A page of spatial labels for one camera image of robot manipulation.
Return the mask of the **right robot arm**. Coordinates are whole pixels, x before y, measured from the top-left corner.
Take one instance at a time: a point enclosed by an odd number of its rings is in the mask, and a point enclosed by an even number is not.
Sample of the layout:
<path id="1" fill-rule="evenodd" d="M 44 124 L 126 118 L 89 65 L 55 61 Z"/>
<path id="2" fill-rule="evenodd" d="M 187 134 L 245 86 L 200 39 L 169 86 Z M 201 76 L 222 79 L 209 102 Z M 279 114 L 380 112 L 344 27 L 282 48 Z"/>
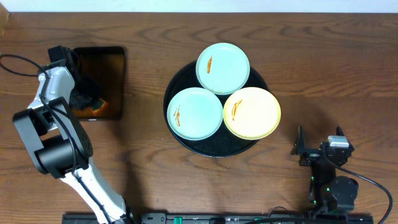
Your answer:
<path id="1" fill-rule="evenodd" d="M 358 195 L 357 181 L 336 174 L 336 169 L 346 164 L 354 147 L 347 140 L 340 127 L 334 136 L 328 136 L 316 149 L 305 146 L 303 127 L 298 127 L 298 135 L 291 155 L 299 156 L 299 165 L 310 167 L 309 201 L 313 202 L 312 215 L 347 213 L 354 209 Z"/>

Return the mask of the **orange green sponge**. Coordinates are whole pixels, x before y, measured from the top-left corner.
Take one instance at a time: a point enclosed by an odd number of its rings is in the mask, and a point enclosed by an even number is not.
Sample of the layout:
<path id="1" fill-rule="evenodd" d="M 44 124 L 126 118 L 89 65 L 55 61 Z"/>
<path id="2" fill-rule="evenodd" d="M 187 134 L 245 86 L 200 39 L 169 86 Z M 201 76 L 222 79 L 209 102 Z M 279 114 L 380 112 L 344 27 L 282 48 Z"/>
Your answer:
<path id="1" fill-rule="evenodd" d="M 105 118 L 108 115 L 109 103 L 96 95 L 72 94 L 69 105 L 79 119 Z"/>

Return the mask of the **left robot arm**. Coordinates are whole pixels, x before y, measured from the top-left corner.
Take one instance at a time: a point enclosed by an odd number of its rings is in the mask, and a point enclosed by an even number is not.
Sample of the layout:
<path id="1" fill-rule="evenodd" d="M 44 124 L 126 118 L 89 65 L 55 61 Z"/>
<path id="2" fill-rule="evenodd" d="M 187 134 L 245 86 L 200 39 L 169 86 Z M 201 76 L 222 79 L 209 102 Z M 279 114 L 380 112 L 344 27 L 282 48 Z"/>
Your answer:
<path id="1" fill-rule="evenodd" d="M 13 124 L 35 168 L 72 187 L 93 218 L 70 223 L 132 223 L 131 209 L 105 180 L 93 159 L 82 121 L 118 120 L 123 113 L 125 51 L 120 46 L 52 47 L 37 73 L 39 88 Z"/>

